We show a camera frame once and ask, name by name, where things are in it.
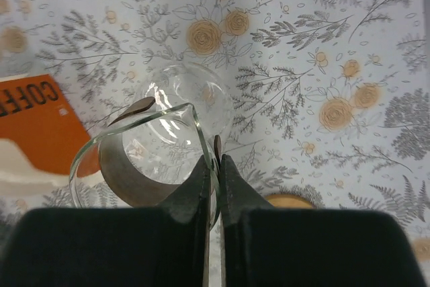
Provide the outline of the small glass cup brown base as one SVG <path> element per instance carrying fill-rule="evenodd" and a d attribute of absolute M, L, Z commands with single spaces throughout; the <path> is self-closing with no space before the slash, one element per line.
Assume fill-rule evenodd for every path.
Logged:
<path fill-rule="evenodd" d="M 160 204 L 199 161 L 210 173 L 210 224 L 218 220 L 222 142 L 232 98 L 198 63 L 171 63 L 142 80 L 132 104 L 77 153 L 69 176 L 77 208 Z"/>

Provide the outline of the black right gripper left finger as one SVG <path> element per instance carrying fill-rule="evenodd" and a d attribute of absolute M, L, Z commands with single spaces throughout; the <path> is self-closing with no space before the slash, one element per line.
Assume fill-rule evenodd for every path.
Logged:
<path fill-rule="evenodd" d="M 207 286 L 210 170 L 157 206 L 39 208 L 1 256 L 2 286 Z"/>

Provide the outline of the floral patterned tablecloth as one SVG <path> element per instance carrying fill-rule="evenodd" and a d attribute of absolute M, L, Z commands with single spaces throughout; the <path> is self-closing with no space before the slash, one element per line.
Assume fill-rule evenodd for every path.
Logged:
<path fill-rule="evenodd" d="M 1 74 L 51 74 L 90 134 L 159 65 L 200 63 L 258 190 L 383 210 L 424 241 L 426 45 L 424 0 L 1 0 Z"/>

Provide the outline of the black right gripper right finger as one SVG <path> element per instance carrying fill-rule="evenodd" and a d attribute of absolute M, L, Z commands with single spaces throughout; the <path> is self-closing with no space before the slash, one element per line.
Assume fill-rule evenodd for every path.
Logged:
<path fill-rule="evenodd" d="M 400 225 L 383 212 L 272 206 L 220 162 L 224 286 L 424 286 Z"/>

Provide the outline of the orange coffee filter pack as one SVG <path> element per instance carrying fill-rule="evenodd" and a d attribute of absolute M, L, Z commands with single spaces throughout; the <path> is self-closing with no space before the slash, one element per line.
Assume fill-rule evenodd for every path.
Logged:
<path fill-rule="evenodd" d="M 66 186 L 73 159 L 89 139 L 50 75 L 1 82 L 2 196 Z"/>

